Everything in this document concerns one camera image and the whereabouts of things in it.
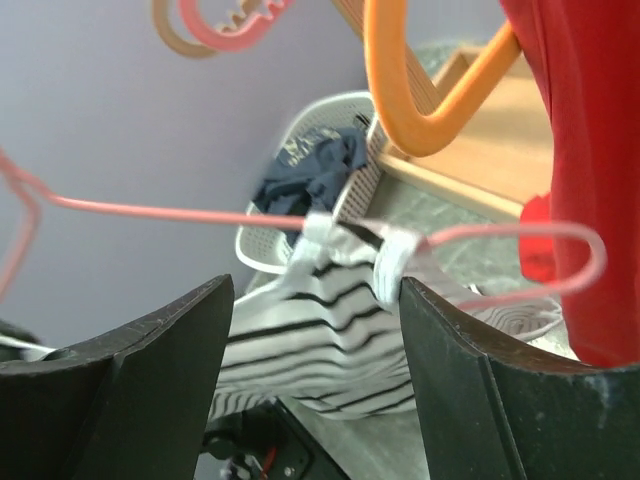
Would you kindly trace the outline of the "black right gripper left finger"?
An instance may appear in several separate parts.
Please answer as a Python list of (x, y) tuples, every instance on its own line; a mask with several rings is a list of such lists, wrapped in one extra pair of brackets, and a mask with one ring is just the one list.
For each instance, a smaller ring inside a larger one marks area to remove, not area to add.
[(190, 479), (227, 342), (219, 276), (39, 361), (1, 366), (5, 479)]

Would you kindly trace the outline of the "pink wire hanger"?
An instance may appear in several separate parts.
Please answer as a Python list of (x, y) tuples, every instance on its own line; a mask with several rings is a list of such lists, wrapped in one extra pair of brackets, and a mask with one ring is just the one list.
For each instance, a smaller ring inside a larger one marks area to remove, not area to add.
[[(6, 155), (1, 156), (1, 175), (25, 209), (17, 243), (7, 254), (5, 266), (1, 271), (2, 294), (7, 292), (18, 273), (39, 227), (41, 210), (38, 202), (30, 194), (31, 191), (35, 191), (48, 203), (61, 208), (183, 223), (273, 227), (309, 233), (312, 222), (322, 218), (320, 214), (309, 214), (305, 217), (249, 215), (226, 211), (136, 206), (68, 198), (51, 191), (44, 182), (19, 168)], [(589, 259), (581, 270), (570, 277), (529, 290), (464, 301), (460, 304), (462, 309), (511, 304), (551, 294), (577, 293), (591, 286), (602, 275), (606, 267), (607, 254), (601, 237), (594, 230), (571, 222), (461, 225), (416, 239), (413, 239), (409, 233), (402, 232), (388, 239), (380, 249), (381, 258), (376, 261), (374, 267), (378, 298), (383, 301), (395, 299), (398, 294), (397, 282), (391, 276), (402, 274), (409, 259), (415, 254), (430, 252), (436, 247), (460, 239), (497, 235), (573, 237), (589, 246)]]

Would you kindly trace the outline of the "pink plastic hanger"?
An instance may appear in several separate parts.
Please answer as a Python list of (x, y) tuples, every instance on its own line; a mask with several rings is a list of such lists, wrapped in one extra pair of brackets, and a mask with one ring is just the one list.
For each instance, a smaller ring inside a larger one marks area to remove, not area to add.
[(181, 0), (178, 9), (187, 30), (203, 46), (220, 52), (236, 52), (257, 44), (282, 14), (293, 5), (292, 0), (259, 1), (263, 11), (231, 12), (229, 24), (211, 27), (200, 15), (196, 0)]

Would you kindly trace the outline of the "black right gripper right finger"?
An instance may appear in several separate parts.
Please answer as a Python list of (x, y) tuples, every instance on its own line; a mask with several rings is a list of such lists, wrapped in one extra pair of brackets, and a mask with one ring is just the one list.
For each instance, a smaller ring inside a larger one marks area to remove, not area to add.
[(601, 369), (519, 341), (413, 278), (400, 320), (434, 479), (639, 475), (639, 369)]

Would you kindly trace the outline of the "navy blue printed top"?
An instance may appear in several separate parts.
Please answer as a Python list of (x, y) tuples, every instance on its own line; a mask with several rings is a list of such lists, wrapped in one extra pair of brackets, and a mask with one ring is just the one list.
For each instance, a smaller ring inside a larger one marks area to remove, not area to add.
[(284, 143), (252, 202), (260, 212), (272, 215), (329, 212), (351, 174), (366, 164), (363, 131), (312, 128)]

